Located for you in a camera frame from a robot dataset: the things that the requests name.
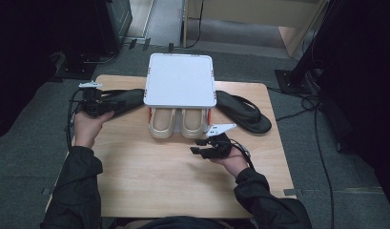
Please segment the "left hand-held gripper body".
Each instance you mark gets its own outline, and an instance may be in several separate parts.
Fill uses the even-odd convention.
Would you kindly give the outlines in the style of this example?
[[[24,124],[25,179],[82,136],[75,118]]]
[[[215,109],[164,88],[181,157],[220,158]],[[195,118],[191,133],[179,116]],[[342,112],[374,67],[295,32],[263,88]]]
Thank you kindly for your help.
[[[79,89],[82,93],[82,100],[77,106],[78,112],[85,112],[91,117],[98,117],[104,113],[114,110],[114,101],[104,101],[103,91],[100,90],[102,84],[96,82],[80,83]]]

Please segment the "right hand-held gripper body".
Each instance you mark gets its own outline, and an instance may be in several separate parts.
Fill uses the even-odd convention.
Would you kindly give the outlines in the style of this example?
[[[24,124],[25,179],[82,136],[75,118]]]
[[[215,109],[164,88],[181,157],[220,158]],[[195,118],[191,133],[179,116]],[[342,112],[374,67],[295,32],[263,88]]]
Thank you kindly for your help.
[[[212,153],[209,156],[202,156],[203,158],[224,158],[231,152],[233,143],[231,139],[227,137],[226,132],[236,127],[235,123],[231,124],[213,124],[208,132],[206,138],[210,140],[210,144],[204,146],[205,148],[211,148]]]

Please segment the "black flip-flop sandal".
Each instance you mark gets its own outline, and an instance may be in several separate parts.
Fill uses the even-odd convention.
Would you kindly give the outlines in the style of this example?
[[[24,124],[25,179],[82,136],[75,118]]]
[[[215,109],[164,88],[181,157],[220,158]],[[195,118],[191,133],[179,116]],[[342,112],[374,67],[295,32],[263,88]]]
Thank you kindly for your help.
[[[123,115],[144,105],[144,90],[110,90],[102,94],[104,101],[124,101],[125,106],[119,110],[113,110],[114,116]]]
[[[216,91],[216,107],[249,133],[261,135],[272,128],[271,121],[258,106],[244,97]]]

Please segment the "cream clog shoe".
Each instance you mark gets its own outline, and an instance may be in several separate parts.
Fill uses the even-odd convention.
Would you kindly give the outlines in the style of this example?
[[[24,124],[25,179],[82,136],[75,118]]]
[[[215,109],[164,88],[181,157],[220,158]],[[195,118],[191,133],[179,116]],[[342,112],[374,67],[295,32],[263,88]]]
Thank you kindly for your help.
[[[168,138],[174,132],[175,109],[151,108],[149,130],[155,138]]]
[[[206,126],[205,109],[183,109],[180,132],[186,138],[199,138]]]

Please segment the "white two-tier shoe rack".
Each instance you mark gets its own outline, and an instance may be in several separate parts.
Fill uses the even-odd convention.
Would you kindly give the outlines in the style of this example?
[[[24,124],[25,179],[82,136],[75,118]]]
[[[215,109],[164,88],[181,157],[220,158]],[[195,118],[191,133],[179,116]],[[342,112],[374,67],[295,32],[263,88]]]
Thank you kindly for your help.
[[[180,131],[183,109],[205,109],[216,105],[213,59],[208,55],[154,53],[150,57],[144,104],[151,108],[175,109],[174,131]]]

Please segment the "person's right hand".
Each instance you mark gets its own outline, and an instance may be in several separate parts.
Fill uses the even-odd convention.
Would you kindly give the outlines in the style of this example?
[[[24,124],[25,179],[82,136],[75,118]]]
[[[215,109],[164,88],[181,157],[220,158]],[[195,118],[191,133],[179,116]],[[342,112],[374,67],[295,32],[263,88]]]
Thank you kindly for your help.
[[[244,155],[237,148],[233,148],[227,157],[211,159],[211,162],[222,165],[233,177],[237,177],[249,167]]]

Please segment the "person's left hand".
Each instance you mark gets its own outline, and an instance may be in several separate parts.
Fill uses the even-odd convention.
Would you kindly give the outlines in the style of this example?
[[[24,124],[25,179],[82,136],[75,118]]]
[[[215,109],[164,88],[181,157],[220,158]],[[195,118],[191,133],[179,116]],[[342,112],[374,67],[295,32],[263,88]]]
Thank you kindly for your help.
[[[75,146],[92,148],[105,122],[113,117],[113,112],[104,113],[98,117],[91,117],[80,112],[74,118]]]

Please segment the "black flat stand base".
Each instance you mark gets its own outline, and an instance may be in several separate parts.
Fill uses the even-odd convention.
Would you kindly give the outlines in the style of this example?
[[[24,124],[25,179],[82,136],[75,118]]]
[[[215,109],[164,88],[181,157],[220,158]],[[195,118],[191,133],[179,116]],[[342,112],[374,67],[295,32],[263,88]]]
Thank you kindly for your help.
[[[78,61],[72,62],[64,53],[60,53],[56,63],[56,78],[90,80],[95,71],[99,56],[94,53],[82,54]]]

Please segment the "person's torso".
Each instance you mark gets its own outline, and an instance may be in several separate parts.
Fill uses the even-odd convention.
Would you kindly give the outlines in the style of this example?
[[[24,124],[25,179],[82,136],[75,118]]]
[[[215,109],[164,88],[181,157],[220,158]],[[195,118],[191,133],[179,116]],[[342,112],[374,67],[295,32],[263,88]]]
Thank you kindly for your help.
[[[136,220],[115,229],[257,229],[249,220],[227,221],[194,217],[166,217],[162,219]]]

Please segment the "black equipment cabinet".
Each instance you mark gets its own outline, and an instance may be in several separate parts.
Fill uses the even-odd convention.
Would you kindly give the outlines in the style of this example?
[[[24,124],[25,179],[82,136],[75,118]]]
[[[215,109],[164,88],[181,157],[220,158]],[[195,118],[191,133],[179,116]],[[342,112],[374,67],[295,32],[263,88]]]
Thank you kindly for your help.
[[[88,53],[117,53],[133,21],[130,0],[53,0],[53,3],[64,51],[77,61]]]

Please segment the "black metal stand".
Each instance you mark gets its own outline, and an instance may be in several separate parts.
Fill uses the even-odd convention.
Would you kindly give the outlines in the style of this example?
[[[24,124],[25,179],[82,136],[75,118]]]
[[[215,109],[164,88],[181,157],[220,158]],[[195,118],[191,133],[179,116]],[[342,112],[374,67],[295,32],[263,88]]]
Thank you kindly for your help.
[[[321,69],[324,65],[322,53],[329,40],[330,30],[334,27],[338,14],[347,0],[329,0],[326,12],[321,20],[320,28],[312,39],[306,52],[291,71],[275,70],[277,83],[285,94],[309,94],[305,75],[312,69]]]

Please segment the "light wooden cabinet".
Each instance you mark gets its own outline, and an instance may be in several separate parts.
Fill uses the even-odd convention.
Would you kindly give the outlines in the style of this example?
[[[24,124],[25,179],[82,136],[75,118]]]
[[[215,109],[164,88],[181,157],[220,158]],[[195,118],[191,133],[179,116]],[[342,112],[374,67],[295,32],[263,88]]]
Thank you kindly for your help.
[[[289,56],[294,56],[307,32],[320,19],[328,0],[184,0],[183,47],[188,19],[215,19],[277,26]]]

